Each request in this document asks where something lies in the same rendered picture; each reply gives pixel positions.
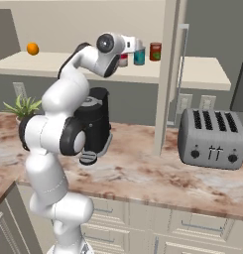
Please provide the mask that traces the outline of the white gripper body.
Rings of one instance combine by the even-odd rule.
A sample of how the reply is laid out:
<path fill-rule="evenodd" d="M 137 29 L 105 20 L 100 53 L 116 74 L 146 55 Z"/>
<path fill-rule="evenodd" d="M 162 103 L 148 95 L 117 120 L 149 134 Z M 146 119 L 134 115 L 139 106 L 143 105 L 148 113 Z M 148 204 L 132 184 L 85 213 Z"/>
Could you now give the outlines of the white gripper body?
<path fill-rule="evenodd" d="M 143 45 L 143 42 L 140 39 L 136 39 L 136 47 L 135 52 L 144 50 L 145 47 Z"/>

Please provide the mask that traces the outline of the beige open cabinet door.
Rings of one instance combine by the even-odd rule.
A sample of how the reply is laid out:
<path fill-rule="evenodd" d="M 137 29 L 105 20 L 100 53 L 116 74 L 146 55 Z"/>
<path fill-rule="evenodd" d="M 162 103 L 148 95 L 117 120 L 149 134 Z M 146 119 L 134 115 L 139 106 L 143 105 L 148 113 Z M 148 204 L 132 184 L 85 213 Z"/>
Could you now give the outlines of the beige open cabinet door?
<path fill-rule="evenodd" d="M 166 0 L 162 56 L 158 87 L 153 154 L 160 156 L 165 142 L 170 102 L 174 99 L 179 75 L 187 0 Z"/>

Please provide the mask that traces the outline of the beige cabinet shelf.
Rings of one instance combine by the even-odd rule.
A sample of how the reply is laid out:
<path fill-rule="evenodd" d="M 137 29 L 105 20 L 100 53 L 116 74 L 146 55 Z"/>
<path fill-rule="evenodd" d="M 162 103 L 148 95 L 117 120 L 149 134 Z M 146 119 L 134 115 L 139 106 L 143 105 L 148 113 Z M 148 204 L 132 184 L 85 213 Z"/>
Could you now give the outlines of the beige cabinet shelf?
<path fill-rule="evenodd" d="M 0 74 L 56 77 L 66 53 L 38 53 L 31 56 L 18 52 L 0 60 Z M 146 60 L 144 65 L 133 65 L 129 58 L 127 67 L 119 67 L 109 77 L 112 81 L 158 83 L 160 62 Z M 216 58 L 186 57 L 182 73 L 182 88 L 229 90 L 231 82 Z"/>

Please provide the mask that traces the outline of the grey cabinet door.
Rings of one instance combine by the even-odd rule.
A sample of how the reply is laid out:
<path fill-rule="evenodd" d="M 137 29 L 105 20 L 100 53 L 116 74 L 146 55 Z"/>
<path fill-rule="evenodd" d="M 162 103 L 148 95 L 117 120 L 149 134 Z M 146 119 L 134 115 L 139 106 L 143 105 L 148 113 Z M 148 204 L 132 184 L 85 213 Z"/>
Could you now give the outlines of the grey cabinet door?
<path fill-rule="evenodd" d="M 0 60 L 21 50 L 10 9 L 0 9 Z"/>
<path fill-rule="evenodd" d="M 243 61 L 230 104 L 232 111 L 243 112 Z"/>

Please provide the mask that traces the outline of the grey base cabinet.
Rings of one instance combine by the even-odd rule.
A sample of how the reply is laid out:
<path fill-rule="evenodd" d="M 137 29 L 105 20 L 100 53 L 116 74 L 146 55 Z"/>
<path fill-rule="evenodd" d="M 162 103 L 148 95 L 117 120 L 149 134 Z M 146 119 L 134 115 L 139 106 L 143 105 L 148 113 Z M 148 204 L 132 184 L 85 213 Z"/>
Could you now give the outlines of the grey base cabinet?
<path fill-rule="evenodd" d="M 0 192 L 0 254 L 43 254 L 16 183 Z"/>

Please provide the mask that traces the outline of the teal can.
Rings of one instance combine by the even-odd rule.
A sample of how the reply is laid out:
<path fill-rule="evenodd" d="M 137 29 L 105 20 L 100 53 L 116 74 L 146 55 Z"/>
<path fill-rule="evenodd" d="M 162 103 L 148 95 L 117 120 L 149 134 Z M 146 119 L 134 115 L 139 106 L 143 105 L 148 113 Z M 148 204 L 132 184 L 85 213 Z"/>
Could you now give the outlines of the teal can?
<path fill-rule="evenodd" d="M 134 65 L 143 65 L 145 63 L 145 48 L 134 53 Z"/>

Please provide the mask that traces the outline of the black coffee machine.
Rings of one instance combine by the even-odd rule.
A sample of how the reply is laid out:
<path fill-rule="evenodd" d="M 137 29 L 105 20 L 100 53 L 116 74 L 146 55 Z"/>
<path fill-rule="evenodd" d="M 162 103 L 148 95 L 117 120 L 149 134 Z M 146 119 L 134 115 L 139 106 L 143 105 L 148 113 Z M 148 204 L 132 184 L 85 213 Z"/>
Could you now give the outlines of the black coffee machine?
<path fill-rule="evenodd" d="M 79 161 L 93 165 L 108 150 L 112 140 L 108 110 L 109 92 L 103 87 L 93 87 L 74 115 L 82 122 L 86 135 L 85 145 Z"/>

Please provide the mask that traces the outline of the orange fruit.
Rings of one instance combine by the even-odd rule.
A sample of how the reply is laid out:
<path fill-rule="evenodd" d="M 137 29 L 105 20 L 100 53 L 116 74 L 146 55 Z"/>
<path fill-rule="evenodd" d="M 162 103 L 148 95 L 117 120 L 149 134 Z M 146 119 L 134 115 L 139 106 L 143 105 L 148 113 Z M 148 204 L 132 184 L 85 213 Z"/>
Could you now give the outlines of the orange fruit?
<path fill-rule="evenodd" d="M 39 46 L 36 43 L 29 43 L 27 45 L 27 52 L 32 56 L 37 55 L 39 53 Z"/>

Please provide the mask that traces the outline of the grey four-slot toaster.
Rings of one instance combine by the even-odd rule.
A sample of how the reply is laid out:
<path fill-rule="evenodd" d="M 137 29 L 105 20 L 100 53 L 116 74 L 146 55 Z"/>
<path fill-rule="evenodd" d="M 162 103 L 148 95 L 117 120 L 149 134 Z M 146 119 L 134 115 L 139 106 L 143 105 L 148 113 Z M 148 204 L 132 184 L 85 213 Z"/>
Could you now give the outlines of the grey four-slot toaster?
<path fill-rule="evenodd" d="M 236 112 L 185 109 L 178 149 L 185 164 L 238 170 L 243 164 L 243 125 Z"/>

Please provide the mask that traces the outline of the green potted plant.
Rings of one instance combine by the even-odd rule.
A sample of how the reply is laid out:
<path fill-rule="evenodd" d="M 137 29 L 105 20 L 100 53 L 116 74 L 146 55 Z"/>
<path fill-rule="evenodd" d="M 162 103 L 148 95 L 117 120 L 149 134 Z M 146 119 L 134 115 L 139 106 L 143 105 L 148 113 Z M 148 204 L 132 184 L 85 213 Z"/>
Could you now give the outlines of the green potted plant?
<path fill-rule="evenodd" d="M 22 94 L 19 94 L 15 100 L 14 106 L 4 102 L 4 111 L 15 114 L 16 122 L 20 123 L 25 117 L 33 116 L 39 111 L 41 104 L 41 100 L 36 101 L 32 97 L 25 98 Z"/>

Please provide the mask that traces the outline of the beige drawer front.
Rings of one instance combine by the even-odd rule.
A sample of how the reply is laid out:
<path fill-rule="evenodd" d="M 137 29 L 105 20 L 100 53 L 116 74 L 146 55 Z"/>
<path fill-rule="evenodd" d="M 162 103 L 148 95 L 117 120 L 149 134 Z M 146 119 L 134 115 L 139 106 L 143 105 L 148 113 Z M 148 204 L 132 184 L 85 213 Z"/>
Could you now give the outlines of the beige drawer front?
<path fill-rule="evenodd" d="M 182 226 L 181 221 L 188 224 L 195 224 L 212 228 L 222 227 L 223 231 L 215 232 L 199 228 L 186 227 Z M 234 219 L 173 210 L 168 225 L 168 232 L 180 236 L 226 242 L 234 223 Z"/>
<path fill-rule="evenodd" d="M 93 197 L 92 200 L 94 203 L 92 221 L 115 225 L 128 224 L 129 212 L 125 202 L 98 197 Z"/>
<path fill-rule="evenodd" d="M 127 230 L 88 223 L 83 224 L 81 230 L 84 238 L 94 245 L 122 253 L 130 251 L 130 232 Z"/>

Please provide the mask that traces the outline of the white wall outlet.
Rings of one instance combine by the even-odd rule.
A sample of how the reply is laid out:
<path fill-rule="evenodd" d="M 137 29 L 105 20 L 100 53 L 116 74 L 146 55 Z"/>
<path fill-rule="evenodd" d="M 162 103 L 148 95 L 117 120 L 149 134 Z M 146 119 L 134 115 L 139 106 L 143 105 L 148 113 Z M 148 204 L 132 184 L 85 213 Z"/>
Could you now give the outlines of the white wall outlet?
<path fill-rule="evenodd" d="M 178 99 L 177 114 L 182 114 L 182 112 L 191 107 L 192 95 L 191 94 L 180 94 Z"/>
<path fill-rule="evenodd" d="M 203 95 L 200 98 L 199 108 L 204 110 L 213 109 L 215 100 L 216 97 L 214 95 Z"/>
<path fill-rule="evenodd" d="M 13 86 L 17 96 L 27 99 L 26 88 L 23 82 L 14 82 Z"/>

